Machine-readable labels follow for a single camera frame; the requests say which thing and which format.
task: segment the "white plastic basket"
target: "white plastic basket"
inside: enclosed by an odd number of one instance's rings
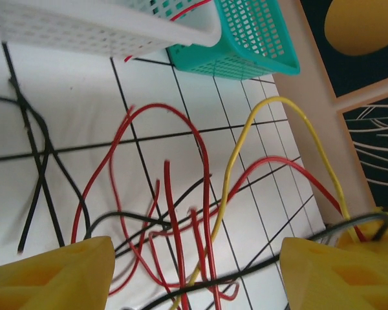
[[[213,46],[221,36],[214,2],[199,0],[0,0],[0,39],[107,56],[141,56],[174,44]]]

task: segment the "yellow 3d printed piece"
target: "yellow 3d printed piece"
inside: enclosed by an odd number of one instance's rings
[[[359,225],[363,235],[367,240],[370,240],[374,233],[380,227],[380,222],[369,222]],[[348,232],[344,232],[338,240],[336,247],[348,251],[357,252],[374,252],[377,254],[388,255],[388,230],[380,240],[380,242],[354,243]]]
[[[280,266],[291,310],[388,310],[386,254],[285,238]]]
[[[0,310],[103,310],[114,264],[96,237],[0,266]]]

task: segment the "cable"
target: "cable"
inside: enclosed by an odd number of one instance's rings
[[[302,168],[301,166],[299,166],[298,164],[294,163],[293,161],[290,161],[286,158],[282,158],[282,157],[279,157],[279,156],[270,156],[270,157],[267,157],[267,158],[261,158],[257,161],[255,161],[254,163],[252,163],[244,172],[243,174],[241,175],[241,177],[238,179],[238,181],[235,183],[235,185],[233,186],[233,188],[231,189],[230,193],[229,193],[229,196],[228,196],[228,201],[230,201],[233,196],[238,192],[238,190],[240,189],[241,185],[245,182],[245,180],[247,179],[247,177],[256,169],[258,168],[260,165],[263,165],[265,163],[268,163],[268,162],[281,162],[281,163],[285,163],[286,165],[289,165],[291,166],[292,168],[298,170],[301,174],[303,174],[310,182],[312,182],[327,198],[328,200],[331,202],[331,204],[333,206],[335,206],[335,208],[338,208],[339,206],[339,203],[335,200],[335,198],[326,190],[326,188],[324,188],[322,186],[322,184],[320,184],[319,181],[317,181],[317,179],[315,179],[315,177],[313,177],[313,175],[311,175],[308,171],[306,171],[304,168]],[[215,209],[211,214],[210,216],[213,216],[215,215],[216,213],[218,212],[218,209]],[[198,225],[198,222],[197,222],[197,219],[193,220],[193,225],[187,225],[185,227],[183,227],[182,229],[180,229],[181,231],[186,231],[187,229],[193,227],[194,228],[194,232],[195,232],[195,226]],[[167,291],[169,291],[169,288],[170,287],[178,287],[177,285],[175,284],[167,284],[162,276],[162,271],[160,270],[160,267],[159,267],[159,262],[158,262],[158,258],[156,257],[156,251],[155,251],[155,248],[154,248],[154,245],[153,245],[153,242],[152,242],[152,237],[154,236],[172,236],[173,235],[173,232],[169,232],[169,233],[165,233],[165,232],[151,232],[149,234],[149,238],[148,240],[146,241],[149,241],[150,244],[151,244],[151,250],[153,252],[153,258],[154,258],[154,261],[155,261],[155,265],[156,265],[156,268],[157,268],[157,271],[160,275],[160,278],[161,280],[158,280],[158,279],[155,279],[155,281],[157,282],[157,284],[159,285],[162,285],[166,288]],[[202,255],[205,256],[204,254],[204,250],[201,249],[202,248],[202,244],[200,245],[199,247],[199,256],[201,257]],[[234,294],[236,295],[236,292],[238,292],[238,288],[237,288],[237,284],[236,284],[236,288],[235,288],[235,292]],[[221,298],[224,298],[224,299],[227,299],[227,300],[231,300],[230,297],[231,296],[226,296],[222,293],[219,292],[219,297]]]
[[[10,51],[7,47],[7,43],[3,42],[1,44],[1,46],[2,46],[3,52],[5,54],[8,70],[10,71],[9,82],[13,86],[13,88],[16,92],[17,100],[19,101],[19,100],[21,100],[23,95],[21,93],[20,86],[19,86],[19,83],[17,81],[16,72],[14,70],[12,59],[10,57]],[[30,120],[29,120],[28,115],[27,115],[27,109],[22,104],[20,104],[19,107],[20,107],[21,115],[23,117],[23,121],[25,123],[25,127],[27,129],[27,138],[28,138],[29,143],[30,143],[30,148],[32,149],[34,162],[36,164],[36,169],[38,170],[39,177],[38,177],[38,182],[36,183],[36,188],[34,191],[34,199],[32,199],[31,204],[30,204],[30,208],[29,208],[29,212],[28,212],[28,215],[26,218],[25,226],[23,227],[23,232],[22,232],[22,235],[20,237],[19,245],[17,246],[17,251],[18,251],[18,253],[22,253],[24,251],[26,240],[27,240],[28,230],[30,229],[31,221],[33,219],[33,214],[34,214],[34,211],[36,209],[36,205],[38,202],[41,187],[43,188],[43,193],[45,195],[47,207],[48,207],[48,210],[50,213],[50,219],[52,220],[54,231],[56,233],[56,238],[58,239],[59,246],[63,247],[65,245],[65,241],[63,240],[62,231],[60,229],[58,217],[56,215],[56,211],[55,211],[55,208],[53,205],[52,197],[50,195],[49,186],[47,185],[46,177],[44,175],[45,171],[46,171],[46,167],[47,167],[47,161],[49,159],[49,144],[45,142],[45,157],[43,158],[43,163],[41,163],[40,156],[38,153],[38,148],[36,146],[36,142],[35,142],[34,137],[33,137],[32,127],[30,125]]]
[[[153,203],[151,205],[151,208],[149,209],[148,211],[148,217],[150,218],[152,215],[153,215],[153,212],[155,210],[155,207],[158,203],[158,197],[160,196],[160,180],[157,180],[155,182],[155,197],[154,197],[154,200],[153,200]],[[147,222],[145,222],[143,225],[142,225],[142,228],[146,228],[147,227]],[[139,242],[139,246],[138,246],[138,254],[141,255],[142,253],[142,246],[144,244],[144,237],[145,237],[145,231],[142,231],[142,234],[140,236],[140,242]],[[138,267],[138,264],[140,262],[140,260],[138,259],[138,255],[136,254],[135,255],[135,262],[134,262],[134,266],[131,270],[131,272],[129,273],[129,276],[121,283],[121,285],[119,285],[116,289],[113,289],[112,291],[109,292],[109,296],[111,295],[114,295],[116,294],[117,292],[119,292],[120,290],[122,290],[128,283],[129,281],[131,281],[132,277],[134,276],[135,274],[135,271],[136,271],[136,268]]]
[[[379,235],[382,237],[388,228],[388,214],[380,212],[380,213],[371,213],[371,214],[358,216],[356,218],[353,218],[353,219],[341,222],[339,224],[333,225],[333,226],[331,226],[327,229],[324,229],[324,230],[314,234],[313,236],[307,238],[307,240],[316,241],[316,240],[319,240],[319,239],[321,239],[325,236],[328,236],[330,234],[335,234],[339,231],[346,230],[349,227],[353,227],[354,225],[360,225],[360,224],[372,222],[375,220],[382,220],[383,224],[380,227],[380,229],[377,231],[377,233],[375,234],[373,239],[375,239]],[[186,286],[182,289],[178,289],[176,291],[173,291],[170,294],[165,294],[165,295],[153,300],[152,302],[147,304],[145,307],[143,307],[141,310],[152,310],[152,309],[154,309],[154,307],[162,304],[163,302],[167,301],[168,299],[179,296],[181,294],[186,294],[186,293],[198,291],[200,289],[204,289],[207,287],[219,285],[223,282],[232,281],[232,280],[235,280],[237,278],[254,273],[260,269],[263,269],[265,267],[268,267],[269,265],[276,263],[279,260],[279,258],[280,258],[280,255],[276,254],[275,256],[273,256],[269,259],[263,260],[263,261],[255,264],[255,265],[252,265],[246,269],[242,269],[241,271],[226,274],[226,275],[221,276],[215,280],[201,282],[199,284]]]
[[[201,183],[204,181],[204,178],[201,178],[199,179],[198,181],[196,181],[192,186],[190,186],[188,188],[188,190],[186,190],[179,199],[176,200],[175,204],[174,204],[174,209],[177,208],[180,203],[189,195],[191,194],[192,191],[194,191],[199,185],[201,185]],[[166,218],[168,216],[168,211],[165,212],[163,215],[161,215],[158,219],[159,220],[163,220],[164,218]],[[115,249],[115,253],[117,253],[122,247],[125,247],[129,242],[131,242],[132,240],[134,240],[136,237],[140,236],[143,232],[147,231],[148,229],[152,228],[155,224],[150,224],[148,225],[146,228],[143,228],[141,229],[140,231],[134,233],[129,239],[126,239],[124,242],[122,242],[118,247],[116,247]],[[116,254],[116,258],[118,257],[121,257],[122,255],[125,255],[126,253],[128,253],[131,249],[128,248],[127,250],[124,250],[122,252],[119,252]]]
[[[173,16],[170,21],[176,21],[178,18],[180,18],[181,16],[187,14],[188,12],[194,10],[195,8],[198,8],[202,5],[205,5],[206,3],[209,3],[211,0],[202,0],[198,3],[195,3],[193,5],[190,5],[189,7],[183,9],[181,12],[179,12],[177,15]],[[126,63],[127,61],[129,61],[133,56],[130,55],[130,56],[127,56],[125,59],[124,59],[124,62]]]
[[[47,150],[47,148],[46,148],[46,145],[47,145],[48,146],[48,151],[53,155],[54,159],[56,160],[56,163],[58,164],[58,166],[61,169],[62,173],[65,175],[67,181],[69,182],[70,186],[73,188],[73,190],[76,193],[79,201],[81,202],[81,207],[83,209],[83,215],[84,215],[84,218],[85,218],[85,227],[86,227],[86,229],[88,229],[89,226],[91,225],[91,221],[89,219],[89,212],[88,212],[87,206],[85,204],[85,201],[83,200],[83,197],[81,196],[81,193],[80,193],[77,185],[75,184],[74,180],[72,179],[72,177],[68,173],[68,171],[65,168],[64,164],[60,160],[60,158],[58,156],[58,153],[56,152],[56,150],[53,147],[52,140],[50,139],[49,130],[47,128],[47,124],[46,124],[45,120],[30,105],[30,103],[26,100],[26,98],[22,95],[22,93],[19,93],[19,95],[20,95],[20,97],[19,97],[19,100],[17,100],[17,101],[14,100],[14,99],[11,99],[11,98],[4,98],[4,97],[0,97],[0,101],[2,101],[4,103],[10,103],[10,104],[13,104],[13,105],[17,105],[18,107],[22,107],[22,106],[25,107],[31,113],[33,118],[36,120],[36,122],[38,123],[39,128],[40,128],[40,130],[41,130],[41,132],[43,134],[43,137],[45,138],[45,150]],[[41,183],[43,182],[43,178],[44,178],[44,174],[45,174],[46,168],[47,168],[46,162],[42,162],[41,170],[39,172],[39,179],[38,179],[38,182],[36,184],[34,200],[32,200],[32,203],[34,202],[35,207],[36,207],[36,204],[37,204],[37,198],[35,198],[35,197],[36,196],[38,197],[38,195],[39,195],[40,186],[41,186]],[[25,242],[25,239],[27,238],[27,232],[28,232],[28,230],[30,228],[30,223],[28,223],[28,225],[26,225],[25,228],[23,229],[25,231],[25,233],[24,233],[24,235],[22,235],[22,238],[21,238],[21,241],[20,241],[19,244],[23,244],[23,242]]]
[[[338,201],[330,194],[330,192],[328,190],[326,190],[326,188],[324,188],[324,186],[307,170],[305,170],[302,166],[294,163],[293,161],[291,160],[288,160],[287,158],[283,158],[283,157],[280,157],[280,156],[269,156],[269,157],[265,157],[265,158],[260,158],[258,160],[256,160],[255,162],[253,162],[240,176],[240,178],[236,181],[235,185],[232,187],[229,195],[228,195],[228,201],[230,201],[234,195],[240,190],[241,188],[241,185],[246,181],[247,177],[255,170],[257,169],[258,167],[260,167],[261,165],[264,165],[265,163],[270,163],[270,162],[280,162],[280,163],[284,163],[285,165],[288,165],[290,167],[292,167],[293,169],[297,170],[299,173],[301,173],[306,179],[308,179],[308,181],[310,181],[326,198],[327,200],[335,207],[335,209],[339,210],[339,203]],[[218,213],[219,211],[219,208],[217,207],[214,211],[212,211],[210,213],[210,216],[214,216]],[[179,221],[179,223],[184,223],[186,221],[188,221],[190,219],[190,217],[186,217],[182,220]],[[186,227],[183,227],[182,229],[180,229],[181,231],[185,231],[187,229],[189,229],[191,226],[188,225]],[[123,252],[120,252],[120,253],[117,253],[116,254],[116,257],[120,257],[126,253],[128,253],[130,250],[125,250]]]
[[[132,212],[127,212],[127,211],[111,211],[111,212],[107,212],[101,216],[99,216],[93,223],[92,225],[89,227],[89,229],[86,231],[86,234],[85,234],[85,237],[84,239],[89,239],[92,237],[92,232],[93,230],[95,230],[96,226],[99,225],[100,222],[102,222],[104,219],[106,218],[110,218],[110,217],[117,217],[117,216],[125,216],[127,218],[133,218],[135,220],[140,220],[140,221],[144,221],[144,222],[149,222],[149,223],[154,223],[156,225],[167,225],[167,226],[170,226],[171,223],[170,222],[166,222],[166,221],[163,221],[163,220],[158,220],[158,219],[154,219],[154,218],[149,218],[147,216],[143,216],[143,215],[140,215],[140,214],[136,214],[136,213],[132,213]]]
[[[202,281],[207,281],[207,274],[206,274],[206,252],[204,251],[204,247],[202,245],[200,230],[199,230],[199,222],[197,221],[197,210],[195,208],[191,208],[189,210],[191,221],[193,223],[193,232],[194,232],[194,238],[195,243],[197,244],[197,250],[199,252],[199,261],[200,261],[200,270],[201,270],[201,278]],[[239,294],[240,284],[238,282],[232,283],[235,285],[234,292],[232,295],[226,295],[219,291],[219,298],[233,301],[237,297],[237,294]]]
[[[96,168],[96,170],[93,172],[91,178],[89,179],[88,183],[86,184],[85,189],[83,190],[83,194],[82,194],[83,199],[86,199],[86,197],[87,197],[87,195],[88,195],[88,193],[89,193],[93,183],[95,182],[96,178],[98,177],[99,173],[105,167],[105,165],[108,162],[108,160],[111,159],[111,157],[112,157],[116,147],[119,144],[120,138],[122,137],[122,135],[119,136],[118,133],[121,131],[124,123],[128,120],[129,113],[131,113],[133,109],[134,109],[134,107],[131,107],[128,110],[128,113],[125,115],[124,120],[121,122],[121,124],[120,124],[120,126],[118,128],[118,132],[116,133],[116,135],[114,137],[114,140],[112,142],[111,147],[109,148],[107,154],[105,155],[105,157],[103,158],[103,160],[101,161],[99,166]],[[113,185],[113,191],[114,191],[117,207],[118,207],[118,210],[120,211],[120,202],[118,204],[119,197],[118,197],[118,194],[116,192],[116,185],[115,185],[114,179],[112,179],[112,178],[111,178],[111,183]],[[74,217],[74,220],[73,220],[72,234],[71,234],[71,237],[70,237],[70,242],[71,243],[75,243],[76,242],[76,235],[78,233],[78,226],[79,226],[79,219],[80,219],[81,209],[82,209],[82,205],[81,205],[81,201],[80,201],[79,204],[78,204],[78,207],[76,208],[76,214],[75,214],[75,217]]]
[[[180,279],[180,287],[186,285],[186,268],[184,266],[184,252],[182,250],[181,232],[178,228],[177,215],[175,214],[173,205],[173,196],[171,192],[171,176],[169,173],[169,160],[164,162],[164,184],[166,188],[166,201],[168,206],[169,218],[171,219],[171,228],[174,232],[175,247],[177,250],[178,261],[178,277]],[[182,310],[188,310],[187,295],[182,295]]]
[[[349,219],[350,216],[349,216],[349,213],[347,211],[347,206],[346,206],[346,202],[345,202],[345,198],[343,196],[343,191],[342,191],[342,188],[341,188],[341,185],[332,169],[332,167],[330,166],[330,163],[328,161],[328,158],[325,154],[325,151],[323,150],[323,147],[322,147],[322,144],[318,138],[318,135],[316,134],[312,124],[309,122],[309,120],[307,119],[306,115],[303,113],[303,111],[297,106],[295,105],[295,103],[293,103],[292,101],[290,101],[289,99],[287,98],[284,98],[284,97],[280,97],[280,96],[276,96],[276,97],[271,97],[271,98],[268,98],[268,99],[265,99],[261,102],[259,102],[254,108],[253,110],[251,111],[250,115],[248,116],[248,119],[247,119],[247,122],[244,124],[244,127],[243,127],[243,130],[241,132],[241,135],[239,137],[239,139],[237,140],[237,143],[235,145],[235,148],[233,149],[233,152],[232,152],[232,155],[230,156],[230,159],[228,161],[228,164],[227,164],[227,167],[226,167],[226,172],[224,174],[224,183],[223,183],[223,189],[222,189],[222,197],[221,197],[221,204],[220,204],[220,208],[219,208],[219,213],[217,215],[217,220],[215,221],[215,224],[214,224],[214,228],[213,228],[213,231],[211,233],[211,240],[214,241],[214,239],[216,238],[217,236],[217,233],[220,229],[220,226],[221,226],[221,222],[222,222],[222,218],[224,216],[224,212],[226,210],[226,206],[227,206],[227,201],[228,201],[228,187],[229,187],[229,184],[230,184],[230,175],[232,173],[232,167],[234,165],[234,162],[240,152],[240,148],[242,147],[246,137],[247,137],[247,133],[250,129],[250,126],[252,125],[252,122],[256,116],[256,114],[258,113],[258,111],[265,105],[271,103],[271,102],[275,102],[275,101],[281,101],[283,103],[286,103],[288,106],[292,107],[303,119],[303,121],[305,122],[306,126],[308,127],[309,129],[309,132],[311,133],[314,141],[315,141],[315,144],[316,144],[316,147],[318,148],[318,151],[321,155],[321,158],[323,160],[323,163],[325,164],[327,170],[328,170],[328,173],[329,173],[329,176],[331,177],[333,183],[334,183],[334,186],[335,186],[335,189],[336,189],[336,192],[338,193],[338,197],[339,197],[339,202],[340,202],[340,207],[341,207],[341,210],[342,210],[342,214],[344,215],[344,218],[345,219]],[[349,231],[351,233],[351,236],[354,240],[357,239],[356,237],[356,234],[352,229],[350,229]],[[209,246],[209,244],[207,243],[206,244],[207,247],[208,247],[208,250],[210,251],[210,255],[212,255],[211,253],[211,247]],[[200,269],[199,269],[199,264],[197,264],[196,268],[194,269],[193,271],[193,274],[191,275],[191,279],[190,281],[188,282],[188,286],[190,285],[193,285],[195,283],[195,280],[197,279],[198,275],[200,273]],[[180,302],[180,298],[177,298],[177,301],[173,304],[173,306],[170,308],[170,310],[175,310],[177,308],[177,305],[178,303]]]
[[[176,108],[166,105],[165,103],[151,103],[148,105],[145,105],[141,108],[139,108],[135,113],[130,114],[131,109],[129,109],[128,115],[125,117],[124,121],[122,122],[120,128],[118,129],[117,135],[118,137],[122,137],[124,132],[126,131],[127,127],[132,123],[132,121],[141,113],[143,113],[146,110],[153,109],[153,108],[160,108],[160,109],[166,109],[174,114],[176,114],[186,125],[191,129],[193,132],[193,135],[195,139],[198,141],[202,157],[204,160],[204,183],[203,183],[203,209],[208,207],[209,203],[209,193],[210,193],[210,168],[208,163],[208,156],[207,156],[207,150],[206,146],[204,144],[204,141],[201,138],[200,132],[195,128],[195,126],[192,124],[192,122],[180,111],[178,111]],[[113,144],[109,150],[109,153],[104,157],[103,162],[106,162],[108,160],[109,154],[114,151],[116,145]],[[74,219],[74,227],[72,229],[72,241],[76,241],[76,229],[80,217],[80,206],[76,209],[75,219]]]

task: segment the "plastic basket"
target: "plastic basket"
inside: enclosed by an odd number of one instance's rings
[[[172,46],[172,62],[182,71],[250,79],[300,72],[285,21],[275,0],[216,0],[222,25],[213,47]]]
[[[212,46],[221,36],[214,2],[188,13],[181,21],[170,21],[170,16],[197,2],[0,0],[0,39],[122,57],[140,56],[177,43]]]

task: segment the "teal plastic basket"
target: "teal plastic basket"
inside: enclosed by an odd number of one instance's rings
[[[240,80],[300,72],[277,1],[215,0],[215,4],[222,26],[220,41],[213,47],[170,47],[177,69]]]

